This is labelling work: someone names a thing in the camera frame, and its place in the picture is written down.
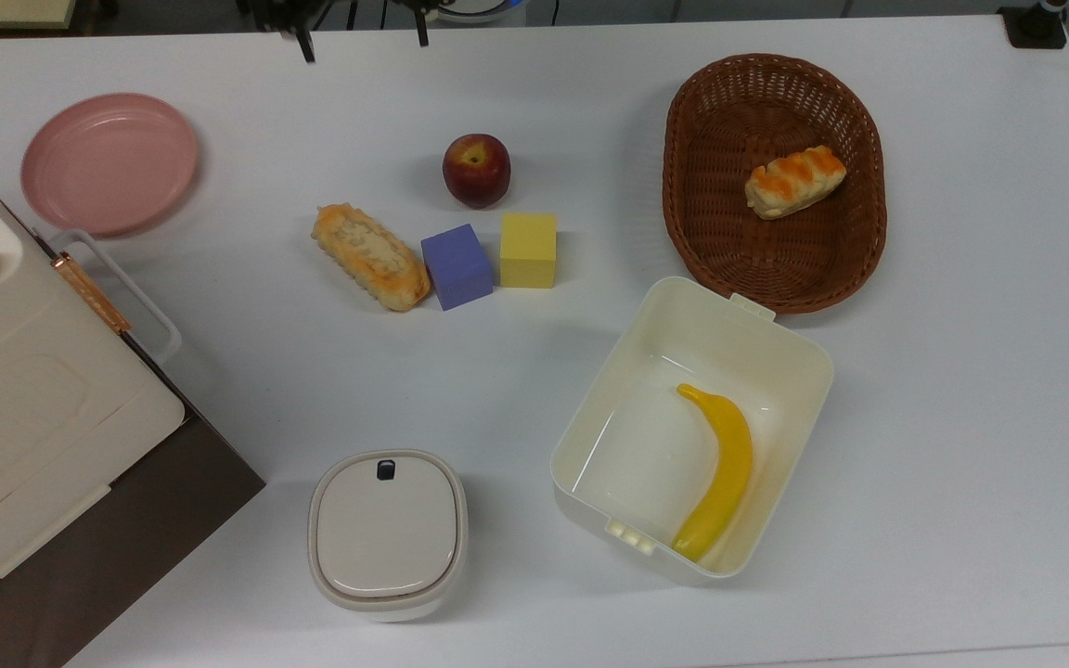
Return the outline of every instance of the pink plate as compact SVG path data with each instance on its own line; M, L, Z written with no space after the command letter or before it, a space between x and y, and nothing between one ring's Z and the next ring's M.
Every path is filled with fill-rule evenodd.
M22 193L60 229L94 236L158 222L196 171L196 135L149 95L90 97L56 114L22 157Z

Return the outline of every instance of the apple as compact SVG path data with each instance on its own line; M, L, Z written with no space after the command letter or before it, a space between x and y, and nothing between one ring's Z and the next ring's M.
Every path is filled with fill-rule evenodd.
M484 208L510 190L510 152L491 135L466 135L445 151L445 185L466 206Z

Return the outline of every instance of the banana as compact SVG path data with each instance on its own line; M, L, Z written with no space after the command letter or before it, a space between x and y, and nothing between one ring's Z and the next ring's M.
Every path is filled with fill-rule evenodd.
M721 445L721 459L716 462L712 485L708 486L708 492L683 522L671 543L675 552L692 561L699 561L725 531L745 496L749 473L754 470L754 442L745 416L728 398L709 394L687 384L680 385L676 390L700 407Z

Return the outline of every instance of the wicker basket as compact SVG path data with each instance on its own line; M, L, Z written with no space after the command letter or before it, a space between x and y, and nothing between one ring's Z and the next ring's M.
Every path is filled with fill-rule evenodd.
M777 220L748 207L756 166L827 144L848 176ZM717 60L679 89L666 120L663 213L687 269L721 295L777 313L847 299L885 247L882 143L861 98L823 68L785 56Z

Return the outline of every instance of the bread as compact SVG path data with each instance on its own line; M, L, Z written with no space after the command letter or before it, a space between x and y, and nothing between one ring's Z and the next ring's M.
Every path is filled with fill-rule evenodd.
M773 220L826 198L848 174L832 149L816 146L754 170L745 198L756 215Z
M423 263L360 208L348 204L321 207L313 239L345 274L390 310L410 310L432 291Z

